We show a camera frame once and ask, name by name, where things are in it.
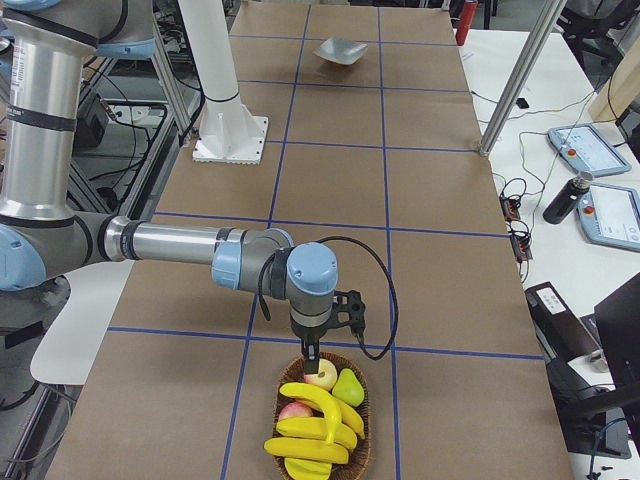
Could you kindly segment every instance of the black bottle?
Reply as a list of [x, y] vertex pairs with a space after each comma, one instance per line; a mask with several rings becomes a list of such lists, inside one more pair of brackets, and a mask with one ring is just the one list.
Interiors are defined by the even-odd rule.
[[546, 208], [542, 217], [554, 225], [560, 223], [569, 215], [571, 210], [576, 208], [580, 198], [589, 191], [591, 182], [593, 182], [593, 175], [589, 172], [578, 173], [577, 177], [572, 178], [562, 187], [556, 198]]

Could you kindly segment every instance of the pear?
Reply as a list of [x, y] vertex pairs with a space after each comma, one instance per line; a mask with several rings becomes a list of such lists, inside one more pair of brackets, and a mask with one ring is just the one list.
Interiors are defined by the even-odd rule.
[[331, 393], [352, 407], [358, 407], [364, 401], [364, 388], [350, 368], [342, 369]]

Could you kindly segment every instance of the brown basket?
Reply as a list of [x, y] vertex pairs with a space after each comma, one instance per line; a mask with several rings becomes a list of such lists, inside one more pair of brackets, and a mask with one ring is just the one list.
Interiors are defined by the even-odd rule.
[[[331, 472], [330, 480], [357, 480], [364, 473], [367, 465], [369, 464], [369, 457], [371, 454], [371, 428], [369, 426], [369, 391], [367, 390], [367, 384], [364, 379], [364, 374], [351, 360], [331, 352], [320, 352], [321, 358], [326, 358], [336, 366], [338, 372], [343, 368], [350, 368], [355, 373], [356, 378], [364, 388], [364, 401], [356, 408], [356, 412], [360, 414], [364, 421], [364, 440], [358, 437], [358, 445], [356, 449], [349, 455], [349, 463], [347, 465], [334, 465]], [[276, 397], [276, 405], [273, 414], [273, 436], [280, 437], [281, 435], [276, 431], [276, 423], [278, 422], [278, 415], [285, 405], [291, 403], [293, 400], [280, 394], [280, 387], [288, 382], [302, 382], [304, 376], [302, 357], [294, 360], [289, 364], [286, 370], [283, 372], [282, 377], [278, 383], [278, 396]], [[276, 466], [285, 480], [293, 480], [287, 473], [284, 467], [284, 458], [274, 457]]]

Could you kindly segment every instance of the red cylinder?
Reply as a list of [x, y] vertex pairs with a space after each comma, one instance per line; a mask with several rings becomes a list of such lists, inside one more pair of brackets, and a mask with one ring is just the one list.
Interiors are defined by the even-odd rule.
[[476, 15], [477, 8], [478, 0], [465, 0], [462, 13], [460, 14], [458, 31], [456, 32], [456, 43], [459, 47], [464, 45], [464, 41], [467, 39], [467, 34], [471, 28], [471, 22], [473, 22], [473, 17]]

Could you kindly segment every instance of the banana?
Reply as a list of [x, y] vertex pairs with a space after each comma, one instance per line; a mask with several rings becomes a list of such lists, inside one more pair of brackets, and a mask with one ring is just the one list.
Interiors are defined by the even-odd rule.
[[[338, 406], [340, 407], [340, 413], [342, 415], [342, 421], [344, 422], [344, 424], [350, 427], [351, 430], [356, 432], [358, 436], [364, 440], [364, 421], [362, 420], [362, 417], [353, 409], [351, 405], [346, 404], [339, 398], [335, 398], [335, 400], [338, 402]], [[315, 411], [322, 412], [322, 409], [314, 402], [310, 402], [308, 400], [300, 401], [308, 407], [313, 408]]]
[[316, 462], [315, 460], [284, 459], [284, 468], [287, 469], [293, 480], [328, 480], [332, 466], [330, 463]]
[[327, 424], [325, 442], [327, 445], [331, 445], [335, 441], [336, 430], [342, 424], [342, 413], [337, 398], [320, 387], [301, 382], [285, 383], [280, 387], [280, 393], [285, 397], [309, 400], [318, 405]]
[[327, 445], [322, 440], [276, 437], [264, 442], [264, 449], [274, 457], [302, 458], [341, 465], [349, 462], [346, 448], [336, 443]]
[[[276, 424], [276, 430], [285, 437], [322, 440], [327, 436], [326, 422], [320, 417], [285, 418]], [[352, 452], [358, 439], [353, 430], [341, 423], [336, 430], [336, 443]]]

